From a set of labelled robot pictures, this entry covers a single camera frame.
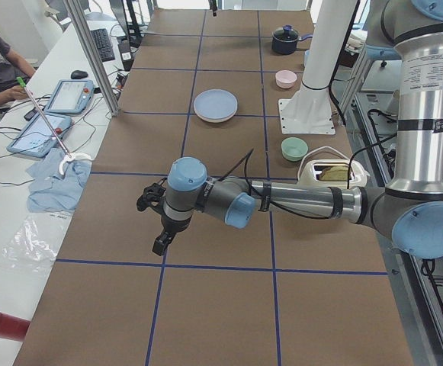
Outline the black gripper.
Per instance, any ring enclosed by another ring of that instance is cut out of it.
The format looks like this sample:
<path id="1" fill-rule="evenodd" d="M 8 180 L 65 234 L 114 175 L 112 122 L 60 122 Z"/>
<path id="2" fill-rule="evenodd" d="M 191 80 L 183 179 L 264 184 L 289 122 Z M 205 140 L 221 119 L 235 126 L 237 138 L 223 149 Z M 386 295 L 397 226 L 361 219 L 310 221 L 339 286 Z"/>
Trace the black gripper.
<path id="1" fill-rule="evenodd" d="M 157 255 L 165 255 L 167 253 L 168 247 L 176 234 L 188 228 L 190 219 L 174 220 L 168 216 L 162 216 L 161 224 L 163 231 L 155 238 L 152 246 L 152 252 Z"/>

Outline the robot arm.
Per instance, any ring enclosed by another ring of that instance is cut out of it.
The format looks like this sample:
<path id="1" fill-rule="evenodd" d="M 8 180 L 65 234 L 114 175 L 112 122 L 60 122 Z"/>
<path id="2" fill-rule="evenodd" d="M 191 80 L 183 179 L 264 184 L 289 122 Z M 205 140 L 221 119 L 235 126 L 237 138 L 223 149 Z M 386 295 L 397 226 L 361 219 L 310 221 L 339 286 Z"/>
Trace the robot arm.
<path id="1" fill-rule="evenodd" d="M 243 228 L 256 211 L 280 209 L 313 220 L 345 218 L 369 226 L 400 250 L 443 256 L 443 1 L 373 1 L 368 47 L 392 47 L 402 60 L 396 160 L 384 188 L 337 188 L 213 179 L 201 161 L 176 160 L 166 186 L 137 201 L 152 208 L 163 230 L 152 250 L 165 254 L 195 210 Z"/>

